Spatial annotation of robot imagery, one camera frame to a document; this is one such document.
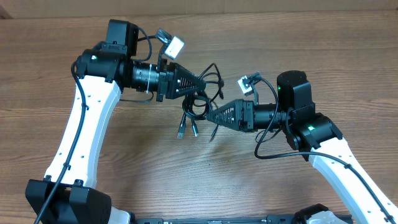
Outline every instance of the beige wall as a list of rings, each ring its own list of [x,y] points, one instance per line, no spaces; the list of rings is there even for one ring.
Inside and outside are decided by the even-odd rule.
[[[394,10],[398,0],[0,0],[12,18]]]

